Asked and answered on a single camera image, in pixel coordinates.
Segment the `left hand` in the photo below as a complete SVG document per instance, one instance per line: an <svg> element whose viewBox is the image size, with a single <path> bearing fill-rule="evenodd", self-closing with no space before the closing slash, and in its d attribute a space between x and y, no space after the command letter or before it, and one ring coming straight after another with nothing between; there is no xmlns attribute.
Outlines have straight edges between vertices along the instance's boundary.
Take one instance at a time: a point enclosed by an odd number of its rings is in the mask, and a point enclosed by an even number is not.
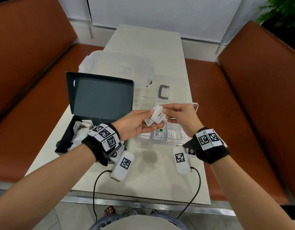
<svg viewBox="0 0 295 230"><path fill-rule="evenodd" d="M164 127L164 121L160 124L153 123L151 126L147 126L144 122L145 119L152 116L154 110L133 110L121 119L112 123L120 134L120 140L127 140L135 137L141 133L148 133L155 131L158 128Z"/></svg>

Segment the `green leaves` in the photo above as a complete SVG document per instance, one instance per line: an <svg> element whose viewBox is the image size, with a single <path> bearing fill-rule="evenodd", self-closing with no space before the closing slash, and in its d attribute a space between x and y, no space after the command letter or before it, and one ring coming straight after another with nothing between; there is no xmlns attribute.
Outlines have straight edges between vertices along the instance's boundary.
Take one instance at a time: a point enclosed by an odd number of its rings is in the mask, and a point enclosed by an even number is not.
<svg viewBox="0 0 295 230"><path fill-rule="evenodd" d="M268 11L257 19L257 23L275 19L274 27L295 27L295 0L268 0L260 9Z"/></svg>

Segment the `black cable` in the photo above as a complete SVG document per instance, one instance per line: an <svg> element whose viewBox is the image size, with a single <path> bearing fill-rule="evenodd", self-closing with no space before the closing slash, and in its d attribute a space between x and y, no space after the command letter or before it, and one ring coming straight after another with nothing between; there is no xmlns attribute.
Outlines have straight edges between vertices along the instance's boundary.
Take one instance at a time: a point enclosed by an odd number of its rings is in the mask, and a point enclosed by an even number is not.
<svg viewBox="0 0 295 230"><path fill-rule="evenodd" d="M192 201L195 199L195 197L197 196L197 194L199 193L200 188L201 188L201 176L200 176L199 171L196 168L194 168L194 167L190 167L190 168L193 169L193 170L195 170L198 173L198 175L199 175L199 179L200 179L199 189L196 192L196 194L194 195L194 197L191 199L191 201L187 204L187 206L184 208L184 210L179 214L179 216L177 218L179 218L181 216L181 214L187 209L187 207L192 203Z"/></svg>
<svg viewBox="0 0 295 230"><path fill-rule="evenodd" d="M95 183L94 183L94 187L93 187L93 212L95 214L95 221L97 221L97 215L95 213L95 209L94 209L94 193L95 193L95 185L96 185L96 182L97 180L100 178L100 176L103 174L103 173L106 173L106 172L112 172L112 170L105 170L103 172L100 173L100 175L97 177L97 179L95 180Z"/></svg>

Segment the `wrist strap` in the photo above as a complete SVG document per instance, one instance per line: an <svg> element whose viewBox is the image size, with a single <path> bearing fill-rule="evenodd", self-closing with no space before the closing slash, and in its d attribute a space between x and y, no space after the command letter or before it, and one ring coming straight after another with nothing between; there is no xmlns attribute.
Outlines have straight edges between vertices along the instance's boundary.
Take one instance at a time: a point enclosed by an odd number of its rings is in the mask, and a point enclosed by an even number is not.
<svg viewBox="0 0 295 230"><path fill-rule="evenodd" d="M96 160L108 159L122 146L119 138L119 132L111 123L101 123L88 132L82 143L90 148Z"/></svg>
<svg viewBox="0 0 295 230"><path fill-rule="evenodd" d="M193 149L196 157L209 164L229 155L226 144L213 129L201 128L193 138L183 145Z"/></svg>

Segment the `sandal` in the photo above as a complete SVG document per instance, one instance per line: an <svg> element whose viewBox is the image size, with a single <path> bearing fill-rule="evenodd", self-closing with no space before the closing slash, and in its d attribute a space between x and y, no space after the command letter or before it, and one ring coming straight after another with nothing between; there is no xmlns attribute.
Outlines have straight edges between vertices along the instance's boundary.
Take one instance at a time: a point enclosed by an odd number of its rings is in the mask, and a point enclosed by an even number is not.
<svg viewBox="0 0 295 230"><path fill-rule="evenodd" d="M115 213L116 213L116 210L113 208L113 206L110 206L104 211L104 216L109 216Z"/></svg>

